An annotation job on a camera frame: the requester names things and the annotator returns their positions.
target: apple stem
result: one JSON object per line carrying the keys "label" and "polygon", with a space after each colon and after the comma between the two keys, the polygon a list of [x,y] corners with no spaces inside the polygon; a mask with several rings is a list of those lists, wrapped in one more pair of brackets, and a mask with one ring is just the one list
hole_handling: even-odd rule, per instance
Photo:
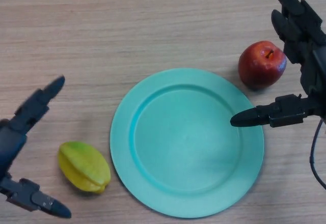
{"label": "apple stem", "polygon": [[266,57],[266,58],[269,58],[269,56],[270,56],[273,52],[274,52],[273,50],[269,51],[269,53],[268,53],[265,57]]}

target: plate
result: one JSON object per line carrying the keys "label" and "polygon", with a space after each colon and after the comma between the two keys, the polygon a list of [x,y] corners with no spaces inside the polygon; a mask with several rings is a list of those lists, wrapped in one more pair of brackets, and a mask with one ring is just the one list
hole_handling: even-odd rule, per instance
{"label": "plate", "polygon": [[231,117],[252,108],[214,73],[179,68],[153,74],[123,98],[110,149],[125,187],[165,215],[197,218],[239,201],[264,156],[261,126],[237,128]]}

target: yellow star fruit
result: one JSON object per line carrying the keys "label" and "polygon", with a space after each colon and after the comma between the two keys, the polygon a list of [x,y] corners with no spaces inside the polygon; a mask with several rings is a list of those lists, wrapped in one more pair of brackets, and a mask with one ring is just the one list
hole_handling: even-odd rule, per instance
{"label": "yellow star fruit", "polygon": [[61,144],[58,162],[65,177],[82,191],[102,193],[111,180],[107,161],[91,145],[78,141]]}

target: apple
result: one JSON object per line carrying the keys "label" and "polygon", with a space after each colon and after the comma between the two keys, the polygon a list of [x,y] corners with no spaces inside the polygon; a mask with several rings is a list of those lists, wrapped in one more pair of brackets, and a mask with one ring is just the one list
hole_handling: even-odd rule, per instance
{"label": "apple", "polygon": [[238,72],[241,81],[250,89],[273,85],[283,74],[286,56],[270,41],[250,45],[240,56]]}

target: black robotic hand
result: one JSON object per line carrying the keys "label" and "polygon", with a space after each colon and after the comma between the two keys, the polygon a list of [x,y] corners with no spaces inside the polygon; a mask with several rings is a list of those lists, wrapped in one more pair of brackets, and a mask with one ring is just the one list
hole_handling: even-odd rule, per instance
{"label": "black robotic hand", "polygon": [[322,20],[305,0],[278,0],[282,12],[273,10],[271,21],[284,41],[284,53],[293,64],[300,64],[301,85],[308,95],[277,97],[269,105],[259,105],[231,118],[237,127],[269,124],[279,127],[302,123],[307,116],[326,117],[326,35]]}
{"label": "black robotic hand", "polygon": [[24,144],[26,134],[49,110],[48,103],[63,87],[65,78],[57,78],[33,93],[16,111],[11,120],[0,121],[0,193],[7,201],[29,211],[41,210],[47,214],[70,218],[69,209],[54,198],[42,193],[40,186],[28,179],[11,179],[8,170]]}

